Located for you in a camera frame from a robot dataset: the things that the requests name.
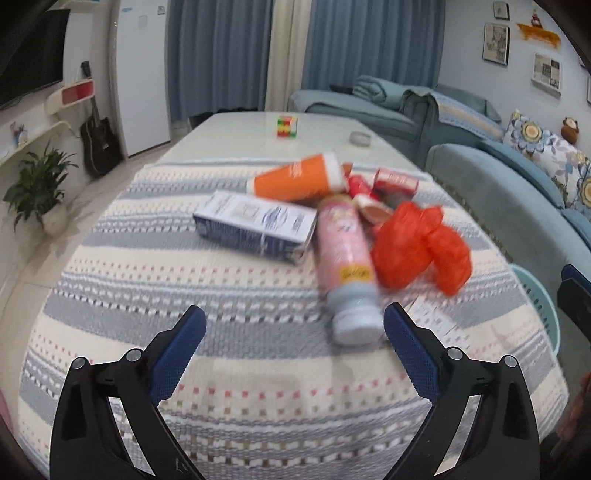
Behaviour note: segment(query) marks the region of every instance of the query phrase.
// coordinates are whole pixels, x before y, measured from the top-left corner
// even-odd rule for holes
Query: white tabletop
[[[189,133],[159,161],[186,161],[212,157],[300,158],[334,151],[341,162],[418,170],[404,155],[357,120],[299,113],[296,138],[277,138],[282,112],[219,113]],[[349,142],[353,131],[371,136],[369,147]]]

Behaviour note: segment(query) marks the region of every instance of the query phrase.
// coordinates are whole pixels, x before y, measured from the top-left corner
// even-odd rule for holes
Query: guitar
[[[90,63],[80,65],[86,78],[91,78]],[[98,179],[109,173],[122,159],[119,140],[111,130],[108,118],[100,119],[94,97],[90,99],[92,115],[80,127],[84,144],[84,165],[91,177]]]

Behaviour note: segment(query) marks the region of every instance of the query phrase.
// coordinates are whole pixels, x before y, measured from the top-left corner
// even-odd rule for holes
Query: table
[[[162,156],[159,163],[212,157],[301,158],[333,150],[338,158],[418,171],[383,138],[357,120],[299,113],[296,138],[277,138],[278,112],[221,113],[209,118]],[[369,148],[349,142],[352,131],[371,136]]]
[[[383,478],[430,408],[392,349],[386,342],[358,349],[332,344],[313,255],[293,267],[223,249],[200,239],[191,218],[210,192],[243,190],[247,178],[277,164],[273,158],[331,148],[368,177],[374,168],[365,161],[407,168],[420,179],[415,201],[443,205],[444,221],[472,249],[474,272],[456,297],[421,278],[384,292],[384,305],[420,297],[457,322],[472,358],[516,356],[540,435],[553,428],[567,401],[560,368],[516,277],[469,215],[379,138],[367,150],[349,145],[351,130],[366,131],[354,121],[302,115],[292,141],[274,138],[274,118],[214,116],[138,173],[74,253],[37,319],[23,367],[19,442],[41,469],[47,470],[51,423],[72,359],[107,362],[145,347],[196,303],[207,313],[206,337],[160,410],[204,475]],[[475,408],[470,404],[460,425],[450,463]],[[149,469],[121,405],[115,402],[113,411],[131,458]]]

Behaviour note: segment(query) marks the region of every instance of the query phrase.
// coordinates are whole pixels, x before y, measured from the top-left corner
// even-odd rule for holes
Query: blue basket
[[[530,272],[519,265],[511,264],[513,272],[519,278],[525,293],[530,298],[535,311],[538,313],[544,330],[550,337],[552,344],[552,353],[554,356],[558,355],[560,350],[560,323],[558,322],[558,314],[554,308],[554,303],[548,295],[544,286],[535,278]]]

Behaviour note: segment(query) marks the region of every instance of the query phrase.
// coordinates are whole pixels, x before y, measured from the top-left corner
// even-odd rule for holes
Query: blue curtain
[[[302,88],[361,74],[435,86],[444,28],[445,0],[314,0]]]
[[[168,96],[172,120],[265,107],[273,0],[172,0]]]

